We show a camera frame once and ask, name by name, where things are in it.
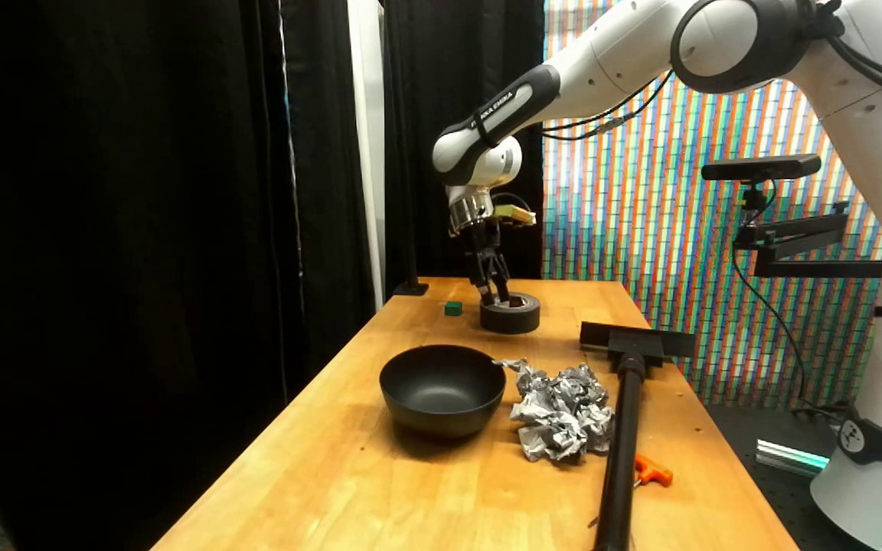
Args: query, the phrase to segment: tabletop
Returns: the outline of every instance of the tabletop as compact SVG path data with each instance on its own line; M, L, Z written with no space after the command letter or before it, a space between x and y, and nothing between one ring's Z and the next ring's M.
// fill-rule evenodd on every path
M604 455L576 464L530 463L518 443L514 372L489 424L468 443L411 443L387 413L380 367L412 345L456 342L546 372L591 365L619 396L599 349L578 345L582 321L649 328L614 283L514 279L543 321L533 333L476 328L464 279L421 279L421 296L396 295L251 446L155 543L199 547L594 547ZM797 547L703 404L675 367L641 392L636 451L675 470L670 486L636 486L631 547Z

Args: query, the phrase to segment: white robot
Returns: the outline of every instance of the white robot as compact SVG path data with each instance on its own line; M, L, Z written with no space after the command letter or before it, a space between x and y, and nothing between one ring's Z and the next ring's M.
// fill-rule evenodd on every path
M775 76L800 86L882 222L882 0L622 0L435 142L451 229L494 218L489 191L520 168L514 131L611 109L668 66L697 93ZM848 536L882 547L882 292L854 416L811 498Z

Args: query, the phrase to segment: black bowl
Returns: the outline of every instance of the black bowl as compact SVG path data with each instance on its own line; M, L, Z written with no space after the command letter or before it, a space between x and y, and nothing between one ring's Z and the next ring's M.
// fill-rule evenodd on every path
M396 424L430 440L464 440L497 413L505 369L464 345L416 345L380 369Z

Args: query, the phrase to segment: black backdrop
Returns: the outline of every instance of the black backdrop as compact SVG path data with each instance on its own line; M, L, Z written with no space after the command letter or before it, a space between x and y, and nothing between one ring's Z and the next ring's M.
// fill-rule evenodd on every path
M468 277L464 245L446 239L445 187L432 172L435 139L543 60L539 0L389 0L389 284L411 277ZM518 136L524 172L505 191L543 209L539 130ZM543 270L543 229L502 239L512 277Z
M369 314L348 130L347 3L0 3L21 551L146 547Z

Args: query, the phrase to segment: orange object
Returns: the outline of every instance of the orange object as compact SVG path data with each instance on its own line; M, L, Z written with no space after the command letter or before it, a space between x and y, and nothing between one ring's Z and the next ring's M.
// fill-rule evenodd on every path
M636 479L636 486L644 483L662 483L662 486L670 486L675 483L675 470L653 463L649 455L635 455L635 479Z

